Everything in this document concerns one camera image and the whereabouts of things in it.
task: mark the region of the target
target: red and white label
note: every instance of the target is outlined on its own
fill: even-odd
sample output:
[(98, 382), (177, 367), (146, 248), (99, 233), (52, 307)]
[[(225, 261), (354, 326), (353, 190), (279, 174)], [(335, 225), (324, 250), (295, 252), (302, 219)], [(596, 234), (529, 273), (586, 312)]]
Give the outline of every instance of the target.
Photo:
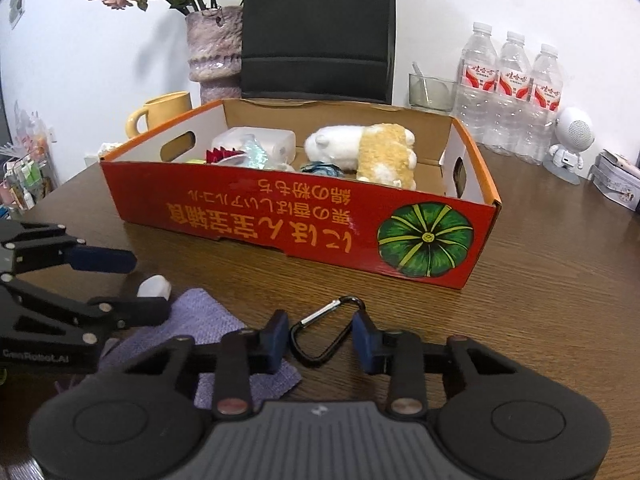
[(548, 84), (534, 82), (531, 88), (531, 102), (534, 106), (555, 112), (560, 105), (560, 94), (561, 91)]
[(493, 92), (498, 71), (479, 63), (465, 63), (462, 72), (462, 84), (472, 88), (481, 88)]
[(509, 70), (498, 76), (498, 94), (527, 99), (529, 95), (529, 77), (524, 72)]

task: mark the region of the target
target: wooden table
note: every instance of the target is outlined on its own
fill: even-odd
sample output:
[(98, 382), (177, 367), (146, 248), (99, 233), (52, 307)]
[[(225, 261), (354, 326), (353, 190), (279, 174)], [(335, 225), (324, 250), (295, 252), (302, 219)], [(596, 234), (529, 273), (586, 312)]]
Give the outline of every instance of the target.
[[(161, 272), (178, 292), (202, 287), (250, 326), (262, 326), (276, 308), (299, 320), (337, 296), (356, 294), (381, 328), (411, 328), (433, 342), (466, 333), (599, 404), (613, 439), (597, 478), (640, 478), (640, 216), (591, 184), (571, 186), (543, 168), (483, 154), (504, 208), (462, 291), (123, 224), (98, 166), (28, 218), (61, 222), (93, 245), (131, 249), (142, 272)], [(132, 290), (139, 279), (63, 267), (25, 276), (77, 300)], [(325, 318), (304, 344), (324, 348), (350, 315), (345, 309)], [(350, 345), (321, 370), (299, 369), (303, 381), (292, 399), (384, 397), (386, 381), (360, 373)], [(28, 418), (54, 393), (51, 382), (12, 376), (0, 388), (0, 465), (24, 457)], [(429, 379), (428, 387), (442, 403), (438, 381)]]

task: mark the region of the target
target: stuffed animal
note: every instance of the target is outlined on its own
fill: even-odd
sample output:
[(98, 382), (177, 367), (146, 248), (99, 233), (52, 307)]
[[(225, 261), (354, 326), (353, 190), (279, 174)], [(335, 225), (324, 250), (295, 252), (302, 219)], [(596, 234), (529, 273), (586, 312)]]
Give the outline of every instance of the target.
[(364, 128), (358, 149), (357, 179), (415, 189), (417, 159), (407, 142), (407, 131), (398, 124), (375, 124)]
[[(309, 160), (319, 160), (327, 164), (335, 164), (343, 171), (358, 169), (358, 152), (360, 138), (366, 126), (326, 126), (307, 137), (305, 153)], [(398, 126), (397, 136), (404, 131), (405, 145), (413, 146), (414, 134)]]

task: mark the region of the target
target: logo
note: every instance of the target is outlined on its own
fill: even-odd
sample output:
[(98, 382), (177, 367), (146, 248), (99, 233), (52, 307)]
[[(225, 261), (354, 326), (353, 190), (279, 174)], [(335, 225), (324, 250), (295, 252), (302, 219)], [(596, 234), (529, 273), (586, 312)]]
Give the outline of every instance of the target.
[(69, 363), (68, 355), (53, 355), (53, 354), (33, 354), (31, 352), (11, 352), (4, 348), (2, 350), (2, 357), (7, 359), (16, 359), (18, 361), (34, 361), (37, 363)]
[(318, 404), (314, 409), (311, 410), (311, 413), (313, 413), (315, 416), (323, 416), (328, 411), (328, 407), (324, 406), (323, 404)]

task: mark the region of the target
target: mug handle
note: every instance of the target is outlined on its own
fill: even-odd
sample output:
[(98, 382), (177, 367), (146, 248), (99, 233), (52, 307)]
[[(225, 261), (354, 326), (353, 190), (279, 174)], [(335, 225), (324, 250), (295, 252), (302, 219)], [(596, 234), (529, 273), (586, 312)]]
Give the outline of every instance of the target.
[(133, 137), (137, 137), (140, 134), (138, 131), (138, 121), (140, 120), (140, 117), (148, 113), (149, 110), (147, 110), (146, 107), (142, 107), (129, 116), (127, 123), (124, 126), (124, 131), (127, 133), (127, 137), (129, 137), (129, 139), (133, 139)]

